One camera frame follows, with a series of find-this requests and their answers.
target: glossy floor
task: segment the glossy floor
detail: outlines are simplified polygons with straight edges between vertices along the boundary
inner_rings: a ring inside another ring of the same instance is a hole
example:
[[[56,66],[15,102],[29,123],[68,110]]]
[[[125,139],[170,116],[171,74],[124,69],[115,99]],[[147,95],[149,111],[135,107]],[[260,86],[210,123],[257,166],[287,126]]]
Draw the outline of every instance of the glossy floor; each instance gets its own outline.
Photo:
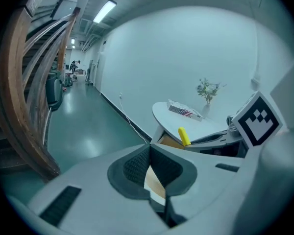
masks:
[[[141,144],[144,141],[99,95],[85,77],[64,92],[60,108],[53,112],[48,133],[48,150],[61,173],[74,164],[96,156]],[[7,194],[27,203],[44,186],[34,171],[1,176]]]

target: round white table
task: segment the round white table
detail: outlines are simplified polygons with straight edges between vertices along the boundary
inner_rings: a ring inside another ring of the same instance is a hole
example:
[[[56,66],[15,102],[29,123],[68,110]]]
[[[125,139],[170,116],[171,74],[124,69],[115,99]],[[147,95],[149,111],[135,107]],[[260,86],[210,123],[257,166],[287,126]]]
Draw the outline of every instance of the round white table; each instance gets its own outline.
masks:
[[[160,125],[155,133],[154,138],[161,135],[161,130],[164,130],[176,141],[182,143],[178,133],[178,128],[184,127],[187,135],[190,138],[190,141],[192,142],[212,133],[224,130],[224,128],[214,123],[211,119],[204,118],[202,121],[197,121],[169,111],[166,102],[155,103],[152,107],[152,113]]]

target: person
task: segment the person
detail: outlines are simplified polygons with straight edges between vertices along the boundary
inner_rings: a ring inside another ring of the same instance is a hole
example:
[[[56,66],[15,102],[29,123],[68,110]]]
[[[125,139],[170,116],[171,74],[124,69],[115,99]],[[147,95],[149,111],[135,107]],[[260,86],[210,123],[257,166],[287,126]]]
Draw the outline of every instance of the person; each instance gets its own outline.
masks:
[[[77,68],[77,63],[76,61],[71,62],[70,70],[72,70],[72,74],[74,74],[75,69]]]

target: staircase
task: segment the staircase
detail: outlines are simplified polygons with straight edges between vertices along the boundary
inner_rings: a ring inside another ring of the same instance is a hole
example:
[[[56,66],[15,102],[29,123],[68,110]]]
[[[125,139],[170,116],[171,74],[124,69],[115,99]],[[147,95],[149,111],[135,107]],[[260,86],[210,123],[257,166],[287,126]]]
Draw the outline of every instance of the staircase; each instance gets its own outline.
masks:
[[[49,111],[45,84],[56,56],[62,71],[80,10],[55,21],[54,6],[37,9],[38,1],[16,6],[0,34],[0,173],[33,169],[48,181],[60,169],[43,142]]]

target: fluorescent light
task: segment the fluorescent light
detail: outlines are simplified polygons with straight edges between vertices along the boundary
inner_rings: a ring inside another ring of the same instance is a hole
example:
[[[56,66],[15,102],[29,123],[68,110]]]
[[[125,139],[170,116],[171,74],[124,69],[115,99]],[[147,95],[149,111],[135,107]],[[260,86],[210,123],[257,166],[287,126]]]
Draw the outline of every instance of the fluorescent light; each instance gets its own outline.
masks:
[[[100,23],[101,20],[117,5],[116,2],[108,0],[108,2],[101,8],[96,17],[94,18],[95,23]]]

